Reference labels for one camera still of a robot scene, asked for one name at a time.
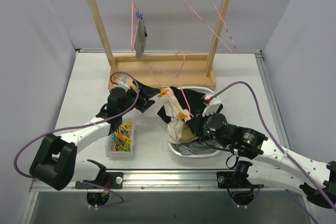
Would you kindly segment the orange clothespin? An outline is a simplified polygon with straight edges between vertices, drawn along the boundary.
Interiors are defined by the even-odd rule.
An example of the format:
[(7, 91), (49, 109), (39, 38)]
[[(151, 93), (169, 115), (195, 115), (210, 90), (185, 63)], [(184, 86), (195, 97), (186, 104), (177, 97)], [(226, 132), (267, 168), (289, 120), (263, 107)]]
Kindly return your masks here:
[(177, 119), (181, 119), (181, 120), (185, 120), (185, 119), (188, 119), (188, 115), (184, 114), (184, 113), (179, 113), (177, 116), (176, 116)]
[(168, 92), (169, 92), (169, 89), (163, 89), (163, 90), (161, 90), (161, 92), (159, 93), (158, 97), (161, 98), (161, 97), (163, 97), (164, 95), (166, 95)]

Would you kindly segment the black and cream underwear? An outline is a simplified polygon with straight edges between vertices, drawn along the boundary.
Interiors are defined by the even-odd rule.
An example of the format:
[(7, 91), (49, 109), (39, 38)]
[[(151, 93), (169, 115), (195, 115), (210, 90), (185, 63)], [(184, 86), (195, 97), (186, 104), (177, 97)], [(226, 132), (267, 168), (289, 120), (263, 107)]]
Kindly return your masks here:
[[(201, 93), (193, 90), (183, 90), (182, 88), (169, 87), (169, 92), (166, 94), (168, 101), (170, 100), (172, 109), (176, 113), (182, 113), (182, 110), (188, 110), (190, 117), (202, 116), (205, 109), (204, 100)], [(171, 118), (165, 114), (166, 110), (163, 106), (157, 112), (157, 115), (165, 122), (169, 123)]]

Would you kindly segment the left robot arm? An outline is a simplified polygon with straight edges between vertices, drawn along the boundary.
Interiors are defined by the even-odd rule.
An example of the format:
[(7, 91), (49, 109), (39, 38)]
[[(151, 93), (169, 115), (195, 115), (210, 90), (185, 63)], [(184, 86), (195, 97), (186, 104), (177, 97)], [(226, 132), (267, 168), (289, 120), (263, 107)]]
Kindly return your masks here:
[(112, 88), (98, 114), (83, 128), (56, 136), (47, 134), (30, 166), (29, 173), (55, 190), (64, 189), (70, 182), (88, 182), (94, 188), (104, 186), (109, 176), (106, 167), (88, 159), (78, 161), (77, 154), (95, 141), (111, 135), (122, 123), (122, 116), (132, 109), (145, 112), (160, 93), (135, 83), (136, 89), (126, 84)]

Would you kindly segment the olive and cream underwear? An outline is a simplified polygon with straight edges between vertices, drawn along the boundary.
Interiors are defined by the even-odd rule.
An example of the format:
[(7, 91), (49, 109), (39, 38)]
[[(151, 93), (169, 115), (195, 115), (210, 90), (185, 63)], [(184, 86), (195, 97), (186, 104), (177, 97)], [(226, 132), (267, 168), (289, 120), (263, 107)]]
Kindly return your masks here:
[(167, 141), (172, 144), (185, 144), (199, 139), (195, 136), (190, 128), (186, 125), (186, 120), (190, 120), (190, 114), (188, 110), (182, 110), (182, 112), (188, 115), (188, 119), (177, 119), (176, 116), (180, 113), (176, 113), (173, 109), (168, 109), (166, 113), (170, 118), (170, 122), (167, 126)]

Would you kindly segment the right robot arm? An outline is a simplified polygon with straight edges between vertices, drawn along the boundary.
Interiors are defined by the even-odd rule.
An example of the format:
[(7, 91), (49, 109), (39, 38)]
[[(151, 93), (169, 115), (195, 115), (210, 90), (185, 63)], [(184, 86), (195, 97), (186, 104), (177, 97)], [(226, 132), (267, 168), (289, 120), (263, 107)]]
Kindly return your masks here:
[(319, 207), (335, 209), (335, 162), (319, 162), (291, 151), (250, 128), (229, 124), (221, 113), (186, 122), (197, 137), (214, 140), (239, 161), (233, 181), (295, 191)]

